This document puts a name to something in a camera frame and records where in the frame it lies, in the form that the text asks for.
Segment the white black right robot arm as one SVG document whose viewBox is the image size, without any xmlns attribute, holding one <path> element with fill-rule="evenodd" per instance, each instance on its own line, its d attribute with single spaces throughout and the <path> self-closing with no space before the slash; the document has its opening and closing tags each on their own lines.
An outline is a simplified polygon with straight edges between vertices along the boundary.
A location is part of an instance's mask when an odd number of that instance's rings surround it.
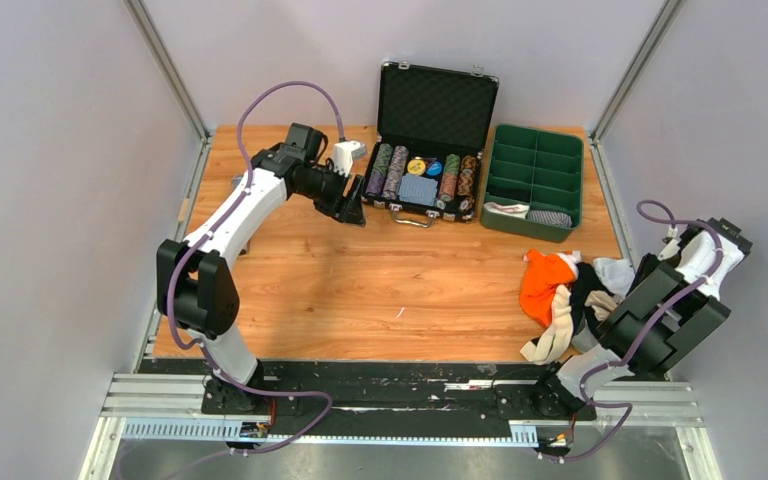
<svg viewBox="0 0 768 480">
<path fill-rule="evenodd" d="M 544 417 L 578 409 L 617 379 L 669 371 L 729 317 L 721 300 L 727 274 L 752 243 L 730 221 L 696 220 L 645 255 L 625 299 L 592 330 L 596 344 L 553 366 L 531 390 Z"/>
</svg>

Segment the grey striped underwear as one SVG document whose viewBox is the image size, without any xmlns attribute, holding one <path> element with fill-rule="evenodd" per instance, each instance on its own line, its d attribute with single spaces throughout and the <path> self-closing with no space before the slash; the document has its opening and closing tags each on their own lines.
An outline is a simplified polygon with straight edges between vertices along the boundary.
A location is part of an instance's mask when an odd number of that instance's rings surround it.
<svg viewBox="0 0 768 480">
<path fill-rule="evenodd" d="M 530 210 L 526 215 L 526 219 L 531 222 L 558 228 L 571 228 L 573 226 L 572 217 L 563 211 Z"/>
</svg>

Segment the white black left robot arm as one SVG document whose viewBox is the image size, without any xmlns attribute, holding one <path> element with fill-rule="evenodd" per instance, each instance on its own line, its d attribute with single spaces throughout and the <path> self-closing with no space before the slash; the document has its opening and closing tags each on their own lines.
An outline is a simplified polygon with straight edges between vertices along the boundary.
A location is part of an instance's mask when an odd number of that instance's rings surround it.
<svg viewBox="0 0 768 480">
<path fill-rule="evenodd" d="M 367 153 L 360 141 L 342 139 L 321 162 L 323 132 L 294 123 L 284 141 L 247 162 L 239 184 L 220 207 L 180 241 L 167 239 L 156 252 L 157 304 L 179 348 L 197 347 L 215 378 L 229 385 L 228 400 L 243 413 L 266 400 L 260 361 L 247 347 L 236 319 L 240 297 L 232 269 L 264 221 L 293 196 L 339 223 L 364 226 L 360 190 L 352 174 Z"/>
</svg>

